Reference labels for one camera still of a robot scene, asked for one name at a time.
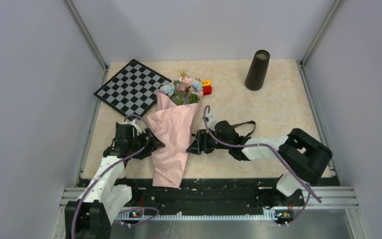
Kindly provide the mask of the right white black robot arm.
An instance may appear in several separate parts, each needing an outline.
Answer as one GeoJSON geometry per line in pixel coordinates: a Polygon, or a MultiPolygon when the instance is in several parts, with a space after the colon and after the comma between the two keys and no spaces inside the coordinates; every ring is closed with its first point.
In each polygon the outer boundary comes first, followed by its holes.
{"type": "Polygon", "coordinates": [[[292,194],[300,188],[310,189],[318,183],[332,159],[332,151],[300,128],[294,128],[287,135],[273,138],[255,138],[250,133],[240,135],[238,124],[223,120],[210,123],[209,128],[200,129],[187,152],[195,155],[212,153],[225,149],[238,161],[278,159],[287,169],[280,176],[272,191],[272,200],[285,205],[292,194]]]}

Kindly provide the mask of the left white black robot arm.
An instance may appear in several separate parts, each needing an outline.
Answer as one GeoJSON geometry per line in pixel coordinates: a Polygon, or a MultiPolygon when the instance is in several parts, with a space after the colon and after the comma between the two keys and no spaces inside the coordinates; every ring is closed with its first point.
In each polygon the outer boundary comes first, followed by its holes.
{"type": "Polygon", "coordinates": [[[116,180],[129,159],[143,159],[165,147],[147,125],[144,130],[135,120],[115,124],[115,136],[103,151],[98,170],[83,193],[69,201],[64,210],[68,239],[108,239],[111,227],[125,205],[139,201],[138,190],[116,180]]]}

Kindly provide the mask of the pink flower bouquet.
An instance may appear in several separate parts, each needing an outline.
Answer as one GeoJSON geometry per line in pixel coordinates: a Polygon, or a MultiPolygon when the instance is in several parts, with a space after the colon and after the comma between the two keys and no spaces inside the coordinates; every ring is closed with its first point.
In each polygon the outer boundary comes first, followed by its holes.
{"type": "Polygon", "coordinates": [[[165,145],[151,154],[154,187],[179,188],[191,144],[191,125],[202,96],[201,80],[186,72],[159,89],[157,111],[147,117],[152,132],[165,145]]]}

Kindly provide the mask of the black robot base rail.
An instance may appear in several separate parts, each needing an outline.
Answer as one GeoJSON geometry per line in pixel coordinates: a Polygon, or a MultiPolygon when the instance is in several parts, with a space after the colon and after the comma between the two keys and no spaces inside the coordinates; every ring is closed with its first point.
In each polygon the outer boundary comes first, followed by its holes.
{"type": "Polygon", "coordinates": [[[116,179],[132,188],[127,207],[155,207],[160,215],[260,215],[274,206],[304,204],[302,190],[285,197],[273,189],[275,178],[184,179],[179,188],[154,187],[151,179],[116,179]]]}

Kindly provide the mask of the black ribbon with gold lettering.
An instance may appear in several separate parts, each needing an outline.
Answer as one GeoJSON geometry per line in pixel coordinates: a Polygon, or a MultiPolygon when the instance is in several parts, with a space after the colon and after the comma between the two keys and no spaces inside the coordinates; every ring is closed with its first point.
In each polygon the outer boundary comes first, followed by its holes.
{"type": "Polygon", "coordinates": [[[250,120],[232,125],[239,136],[251,136],[257,128],[255,121],[250,120]]]}

